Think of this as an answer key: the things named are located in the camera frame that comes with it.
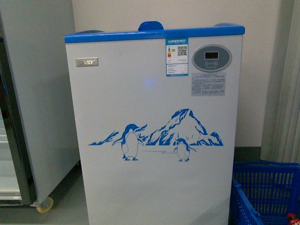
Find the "glass door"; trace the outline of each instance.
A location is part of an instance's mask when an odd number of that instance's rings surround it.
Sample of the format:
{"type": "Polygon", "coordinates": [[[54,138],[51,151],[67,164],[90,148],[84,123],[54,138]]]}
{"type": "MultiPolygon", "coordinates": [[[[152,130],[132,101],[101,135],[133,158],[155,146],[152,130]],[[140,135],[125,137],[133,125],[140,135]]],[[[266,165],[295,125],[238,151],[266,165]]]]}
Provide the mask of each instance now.
{"type": "Polygon", "coordinates": [[[0,205],[33,204],[36,188],[3,38],[0,37],[0,205]]]}

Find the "gray floor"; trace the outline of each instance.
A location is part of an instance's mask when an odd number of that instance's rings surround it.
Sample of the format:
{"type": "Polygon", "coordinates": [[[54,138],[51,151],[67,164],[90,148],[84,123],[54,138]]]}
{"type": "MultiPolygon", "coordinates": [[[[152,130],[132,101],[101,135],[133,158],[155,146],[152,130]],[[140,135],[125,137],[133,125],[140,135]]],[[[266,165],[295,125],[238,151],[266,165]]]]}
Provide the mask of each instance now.
{"type": "Polygon", "coordinates": [[[77,165],[50,194],[53,208],[39,213],[30,206],[1,207],[1,225],[88,225],[83,177],[77,165]]]}

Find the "brand logo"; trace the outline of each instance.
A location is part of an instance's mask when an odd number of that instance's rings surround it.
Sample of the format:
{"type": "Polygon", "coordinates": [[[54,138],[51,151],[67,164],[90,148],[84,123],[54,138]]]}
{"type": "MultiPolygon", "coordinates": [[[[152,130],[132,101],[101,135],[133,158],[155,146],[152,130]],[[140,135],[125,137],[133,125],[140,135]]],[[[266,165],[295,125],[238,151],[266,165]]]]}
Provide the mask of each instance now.
{"type": "Polygon", "coordinates": [[[76,66],[77,67],[94,67],[98,66],[98,58],[83,58],[83,59],[76,59],[76,66]]]}

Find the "temperature display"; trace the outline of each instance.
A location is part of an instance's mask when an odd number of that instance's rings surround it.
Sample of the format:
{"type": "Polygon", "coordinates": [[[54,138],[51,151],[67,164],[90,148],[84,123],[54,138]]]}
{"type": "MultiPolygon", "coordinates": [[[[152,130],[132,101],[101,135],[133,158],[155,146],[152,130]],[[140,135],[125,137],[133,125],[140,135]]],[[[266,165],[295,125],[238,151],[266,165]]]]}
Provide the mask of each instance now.
{"type": "Polygon", "coordinates": [[[217,60],[219,58],[219,52],[206,52],[205,59],[206,60],[217,60]]]}

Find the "white freezer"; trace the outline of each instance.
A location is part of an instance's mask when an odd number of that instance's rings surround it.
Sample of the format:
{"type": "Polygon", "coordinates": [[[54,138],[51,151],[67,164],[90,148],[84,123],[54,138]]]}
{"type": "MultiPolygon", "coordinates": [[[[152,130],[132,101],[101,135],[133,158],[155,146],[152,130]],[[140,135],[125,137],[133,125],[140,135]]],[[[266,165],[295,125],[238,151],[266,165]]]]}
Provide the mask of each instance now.
{"type": "Polygon", "coordinates": [[[244,27],[65,36],[91,225],[226,225],[244,27]]]}

